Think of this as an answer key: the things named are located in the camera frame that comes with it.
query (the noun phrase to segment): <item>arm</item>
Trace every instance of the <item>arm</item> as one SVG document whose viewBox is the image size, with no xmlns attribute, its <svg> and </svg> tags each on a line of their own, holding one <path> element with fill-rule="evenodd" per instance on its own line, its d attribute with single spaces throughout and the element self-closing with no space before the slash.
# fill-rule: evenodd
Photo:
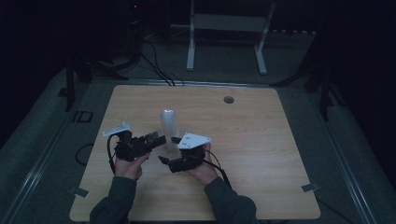
<svg viewBox="0 0 396 224">
<path fill-rule="evenodd" d="M 108 196 L 92 209 L 90 223 L 119 224 L 128 220 L 128 213 L 134 204 L 136 180 L 142 175 L 141 165 L 148 158 L 149 154 L 133 162 L 116 159 L 116 173 Z"/>
<path fill-rule="evenodd" d="M 206 144 L 205 149 L 210 151 L 210 144 Z M 212 162 L 208 151 L 205 153 L 205 160 Z M 218 176 L 214 167 L 202 163 L 187 173 L 205 186 L 205 194 L 212 204 L 213 214 L 218 223 L 259 223 L 255 203 L 231 190 Z"/>
<path fill-rule="evenodd" d="M 259 223 L 256 204 L 231 190 L 220 177 L 206 185 L 205 193 L 218 223 Z"/>
<path fill-rule="evenodd" d="M 114 176 L 108 197 L 102 199 L 91 211 L 90 223 L 119 224 L 127 217 L 134 204 L 136 180 Z"/>
</svg>

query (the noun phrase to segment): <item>plastic bottle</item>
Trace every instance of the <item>plastic bottle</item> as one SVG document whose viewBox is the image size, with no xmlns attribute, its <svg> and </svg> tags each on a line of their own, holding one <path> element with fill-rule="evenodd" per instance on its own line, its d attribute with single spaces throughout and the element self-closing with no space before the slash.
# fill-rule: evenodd
<svg viewBox="0 0 396 224">
<path fill-rule="evenodd" d="M 165 150 L 169 153 L 178 154 L 177 145 L 171 140 L 171 137 L 179 136 L 179 128 L 177 125 L 176 113 L 171 109 L 165 109 L 161 112 L 161 124 L 163 126 L 163 134 L 166 137 Z"/>
</svg>

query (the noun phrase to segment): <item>hand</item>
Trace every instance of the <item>hand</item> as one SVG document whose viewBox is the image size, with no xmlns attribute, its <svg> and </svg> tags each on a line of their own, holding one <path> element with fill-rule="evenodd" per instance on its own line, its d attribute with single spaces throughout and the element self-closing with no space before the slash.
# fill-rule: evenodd
<svg viewBox="0 0 396 224">
<path fill-rule="evenodd" d="M 212 162 L 212 159 L 210 158 L 210 153 L 208 152 L 210 151 L 210 147 L 210 143 L 204 145 L 204 149 L 207 150 L 205 151 L 204 160 Z M 218 177 L 218 173 L 216 173 L 215 168 L 205 162 L 203 162 L 200 166 L 186 172 L 194 176 L 195 179 L 197 179 L 204 186 L 208 185 L 210 182 Z"/>
<path fill-rule="evenodd" d="M 137 180 L 142 174 L 142 163 L 149 159 L 149 153 L 138 157 L 132 162 L 123 161 L 116 158 L 116 176 L 123 176 L 130 179 Z"/>
</svg>

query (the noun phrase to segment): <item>camera rig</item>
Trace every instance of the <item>camera rig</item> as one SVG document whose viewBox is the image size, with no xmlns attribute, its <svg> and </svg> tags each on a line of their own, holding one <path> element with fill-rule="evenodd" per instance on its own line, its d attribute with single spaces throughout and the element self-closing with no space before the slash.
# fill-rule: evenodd
<svg viewBox="0 0 396 224">
<path fill-rule="evenodd" d="M 181 138 L 172 138 L 173 143 L 179 143 Z M 204 146 L 198 146 L 191 149 L 180 149 L 181 158 L 170 161 L 169 159 L 159 156 L 160 161 L 169 166 L 172 173 L 194 169 L 202 164 L 205 158 Z"/>
<path fill-rule="evenodd" d="M 114 150 L 116 151 L 113 156 L 110 153 L 110 140 L 116 135 L 120 140 L 117 142 Z M 113 133 L 107 139 L 107 154 L 109 163 L 113 174 L 115 173 L 116 166 L 114 164 L 114 155 L 123 161 L 134 161 L 136 158 L 150 153 L 155 147 L 159 147 L 166 143 L 165 136 L 158 136 L 157 132 L 146 134 L 141 137 L 132 137 L 130 131 L 122 131 L 120 133 Z"/>
<path fill-rule="evenodd" d="M 165 136 L 158 136 L 157 132 L 146 134 L 141 137 L 132 137 L 132 133 L 128 131 L 130 126 L 126 123 L 122 123 L 121 126 L 115 129 L 104 132 L 103 136 L 108 136 L 107 138 L 107 154 L 109 158 L 110 168 L 115 174 L 116 166 L 113 161 L 114 156 L 124 161 L 134 161 L 136 158 L 150 153 L 155 147 L 159 147 L 166 143 Z M 116 135 L 119 138 L 117 145 L 114 150 L 115 153 L 111 155 L 110 152 L 110 141 L 111 138 Z M 204 148 L 204 144 L 211 141 L 209 137 L 204 137 L 192 133 L 186 133 L 183 138 L 172 137 L 172 142 L 178 144 L 177 147 L 180 151 L 180 158 L 170 161 L 165 157 L 159 156 L 162 164 L 169 167 L 172 173 L 187 171 L 200 166 L 203 162 L 213 166 L 221 172 L 224 182 L 230 187 L 230 181 L 225 174 L 225 171 L 221 168 L 219 160 L 210 151 Z M 205 152 L 209 152 L 218 162 L 213 164 L 210 161 L 205 160 Z"/>
</svg>

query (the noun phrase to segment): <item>white stand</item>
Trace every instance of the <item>white stand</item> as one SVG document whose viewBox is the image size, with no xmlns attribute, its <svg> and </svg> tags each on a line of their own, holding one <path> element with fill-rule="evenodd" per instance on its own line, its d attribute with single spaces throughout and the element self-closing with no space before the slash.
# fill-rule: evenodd
<svg viewBox="0 0 396 224">
<path fill-rule="evenodd" d="M 211 29 L 211 30 L 228 30 L 228 31 L 246 31 L 246 32 L 261 32 L 262 38 L 259 45 L 254 47 L 256 53 L 257 64 L 261 75 L 267 74 L 264 58 L 262 57 L 262 47 L 264 46 L 265 38 L 268 34 L 268 28 L 271 19 L 274 15 L 276 4 L 270 6 L 269 13 L 266 18 L 261 17 L 242 17 L 242 16 L 223 16 L 223 15 L 209 15 L 209 14 L 195 14 L 194 0 L 191 0 L 191 15 L 190 15 L 190 45 L 189 53 L 187 55 L 187 70 L 194 69 L 194 54 L 195 54 L 195 29 Z"/>
</svg>

